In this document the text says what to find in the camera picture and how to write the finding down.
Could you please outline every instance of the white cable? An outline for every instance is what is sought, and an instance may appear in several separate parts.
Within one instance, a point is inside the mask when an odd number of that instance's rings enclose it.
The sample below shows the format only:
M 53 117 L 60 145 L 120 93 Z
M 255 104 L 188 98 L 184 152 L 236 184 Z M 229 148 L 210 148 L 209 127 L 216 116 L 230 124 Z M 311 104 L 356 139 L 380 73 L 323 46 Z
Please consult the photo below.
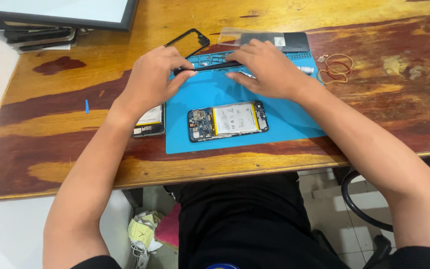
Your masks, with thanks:
M 132 242 L 132 254 L 137 258 L 136 269 L 144 269 L 147 267 L 149 262 L 149 254 L 147 254 L 147 248 L 142 241 Z

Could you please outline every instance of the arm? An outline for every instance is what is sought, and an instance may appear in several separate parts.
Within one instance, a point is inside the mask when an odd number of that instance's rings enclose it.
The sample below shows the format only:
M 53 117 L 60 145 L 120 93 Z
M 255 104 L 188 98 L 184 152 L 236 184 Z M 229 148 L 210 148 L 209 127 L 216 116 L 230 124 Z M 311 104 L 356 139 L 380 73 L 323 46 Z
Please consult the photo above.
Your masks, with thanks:
M 252 40 L 226 60 L 245 64 L 256 79 L 228 77 L 254 93 L 298 103 L 320 125 L 386 198 L 397 246 L 430 247 L 430 168 L 417 154 L 304 75 L 270 42 Z
M 170 82 L 170 70 L 193 65 L 175 48 L 158 47 L 134 63 L 123 93 L 79 156 L 51 206 L 44 228 L 43 266 L 70 268 L 98 255 L 109 255 L 99 232 L 114 177 L 130 133 L 149 109 L 164 103 L 194 71 Z

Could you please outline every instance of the left hand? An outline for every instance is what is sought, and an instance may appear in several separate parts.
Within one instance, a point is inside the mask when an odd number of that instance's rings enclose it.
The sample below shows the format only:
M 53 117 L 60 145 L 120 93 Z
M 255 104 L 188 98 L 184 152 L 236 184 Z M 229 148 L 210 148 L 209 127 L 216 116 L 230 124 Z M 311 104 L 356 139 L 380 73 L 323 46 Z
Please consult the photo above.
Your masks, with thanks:
M 114 103 L 131 120 L 138 120 L 137 117 L 169 100 L 188 78 L 197 74 L 186 70 L 169 81 L 170 71 L 179 67 L 194 68 L 175 47 L 160 46 L 147 52 L 135 61 L 127 86 Z

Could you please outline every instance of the stack of papers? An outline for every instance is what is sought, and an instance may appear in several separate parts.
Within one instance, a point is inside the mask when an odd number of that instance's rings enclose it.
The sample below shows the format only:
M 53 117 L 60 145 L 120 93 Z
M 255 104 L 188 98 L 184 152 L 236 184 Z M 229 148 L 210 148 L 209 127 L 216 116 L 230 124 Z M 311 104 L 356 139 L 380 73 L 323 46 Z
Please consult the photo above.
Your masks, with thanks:
M 154 238 L 155 228 L 163 218 L 157 211 L 145 211 L 130 220 L 128 226 L 128 237 L 133 244 L 142 242 L 147 252 L 153 252 L 162 246 Z

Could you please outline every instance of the clear plastic cover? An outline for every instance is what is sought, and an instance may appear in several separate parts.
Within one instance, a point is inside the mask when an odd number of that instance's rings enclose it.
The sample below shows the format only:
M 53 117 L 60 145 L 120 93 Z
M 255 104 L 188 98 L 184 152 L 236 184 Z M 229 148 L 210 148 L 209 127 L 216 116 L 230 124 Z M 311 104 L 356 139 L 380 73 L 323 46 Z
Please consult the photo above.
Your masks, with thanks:
M 248 44 L 251 39 L 258 39 L 261 42 L 270 41 L 279 50 L 285 44 L 284 33 L 267 32 L 252 29 L 242 29 L 233 27 L 223 27 L 220 35 L 218 36 L 217 44 L 225 46 L 243 46 Z

